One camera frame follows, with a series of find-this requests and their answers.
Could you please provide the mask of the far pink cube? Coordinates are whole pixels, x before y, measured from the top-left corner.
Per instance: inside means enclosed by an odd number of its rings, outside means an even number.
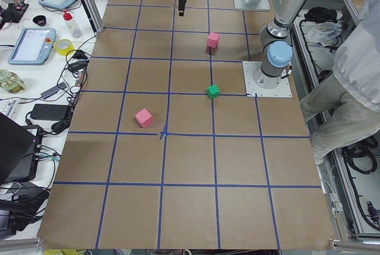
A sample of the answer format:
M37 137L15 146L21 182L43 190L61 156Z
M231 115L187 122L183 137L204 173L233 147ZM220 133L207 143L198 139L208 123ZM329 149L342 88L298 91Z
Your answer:
M220 34L211 32L207 38L207 46L212 49L216 49L219 45L218 44L219 40L220 40Z

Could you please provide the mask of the pink cube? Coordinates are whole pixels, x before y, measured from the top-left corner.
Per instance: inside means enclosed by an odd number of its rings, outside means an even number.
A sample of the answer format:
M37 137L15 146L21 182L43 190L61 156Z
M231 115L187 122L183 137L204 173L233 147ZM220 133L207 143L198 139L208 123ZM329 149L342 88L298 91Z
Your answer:
M219 45L218 44L219 40L220 40L220 34L211 32L207 38L207 46L212 49L216 49Z
M135 120L142 128L147 128L153 123L153 115L147 110L142 109L135 114Z

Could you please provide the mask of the near green cube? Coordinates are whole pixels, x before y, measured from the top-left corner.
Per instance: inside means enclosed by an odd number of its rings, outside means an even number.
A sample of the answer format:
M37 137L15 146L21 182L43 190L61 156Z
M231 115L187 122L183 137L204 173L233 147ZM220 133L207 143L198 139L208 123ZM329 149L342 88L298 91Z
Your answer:
M207 88L207 95L209 99L214 99L220 95L220 89L216 84L213 84Z

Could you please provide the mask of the red cap squeeze bottle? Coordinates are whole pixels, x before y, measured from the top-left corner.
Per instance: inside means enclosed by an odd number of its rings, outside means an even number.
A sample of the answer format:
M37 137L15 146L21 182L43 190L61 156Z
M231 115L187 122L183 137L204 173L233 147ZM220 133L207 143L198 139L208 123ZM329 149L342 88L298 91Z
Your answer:
M74 20L74 16L69 11L64 10L63 19L73 38L78 39L83 36L81 29L79 28L77 22Z

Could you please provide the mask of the yellow tape roll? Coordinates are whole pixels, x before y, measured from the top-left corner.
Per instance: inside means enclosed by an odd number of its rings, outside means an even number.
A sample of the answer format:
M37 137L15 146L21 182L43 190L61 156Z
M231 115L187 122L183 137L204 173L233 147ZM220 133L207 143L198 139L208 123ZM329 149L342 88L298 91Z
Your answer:
M68 54L72 54L75 50L75 47L69 39L60 39L57 40L54 44L54 49L61 56L66 56Z

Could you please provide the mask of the near pink cube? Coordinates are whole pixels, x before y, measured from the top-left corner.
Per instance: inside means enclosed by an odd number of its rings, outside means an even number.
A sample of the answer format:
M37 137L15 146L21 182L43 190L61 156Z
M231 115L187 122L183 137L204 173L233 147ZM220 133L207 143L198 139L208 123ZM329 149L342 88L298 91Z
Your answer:
M147 128L153 123L153 115L147 110L142 109L135 114L135 120L142 128Z

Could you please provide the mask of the black bowl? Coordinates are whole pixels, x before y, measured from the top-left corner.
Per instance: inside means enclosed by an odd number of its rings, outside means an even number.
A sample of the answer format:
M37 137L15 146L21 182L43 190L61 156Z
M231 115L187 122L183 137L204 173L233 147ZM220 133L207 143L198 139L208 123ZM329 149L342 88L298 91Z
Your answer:
M47 23L47 19L44 15L37 15L33 18L33 22L40 27L43 27Z

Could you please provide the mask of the near teach pendant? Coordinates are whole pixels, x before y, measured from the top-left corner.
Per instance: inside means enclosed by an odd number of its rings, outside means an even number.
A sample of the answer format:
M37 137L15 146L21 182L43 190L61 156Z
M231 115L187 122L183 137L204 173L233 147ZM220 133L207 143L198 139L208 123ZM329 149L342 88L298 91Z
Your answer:
M11 65L43 65L56 40L54 28L24 28L8 58Z

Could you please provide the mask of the black hard drive box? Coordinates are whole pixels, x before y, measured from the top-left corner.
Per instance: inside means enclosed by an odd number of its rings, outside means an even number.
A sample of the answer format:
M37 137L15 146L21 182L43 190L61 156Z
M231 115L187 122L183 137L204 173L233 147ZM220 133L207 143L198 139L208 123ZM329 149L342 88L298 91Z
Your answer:
M67 112L69 110L69 106L60 105L60 104L35 104L30 117L33 120L63 120Z

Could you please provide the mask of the person in grey clothes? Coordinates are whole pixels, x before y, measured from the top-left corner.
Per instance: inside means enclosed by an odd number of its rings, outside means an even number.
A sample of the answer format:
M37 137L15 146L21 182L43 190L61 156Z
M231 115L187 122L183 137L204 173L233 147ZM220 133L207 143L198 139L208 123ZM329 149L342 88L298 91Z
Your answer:
M379 0L365 0L358 19L334 54L331 75L300 101L306 122L334 110L310 137L316 165L329 152L379 131Z

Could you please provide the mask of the black laptop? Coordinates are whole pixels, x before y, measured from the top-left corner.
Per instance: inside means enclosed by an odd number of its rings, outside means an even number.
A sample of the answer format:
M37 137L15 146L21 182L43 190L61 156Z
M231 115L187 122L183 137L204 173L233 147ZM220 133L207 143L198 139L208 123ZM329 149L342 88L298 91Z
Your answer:
M39 125L21 126L1 114L1 184L35 178L42 138Z

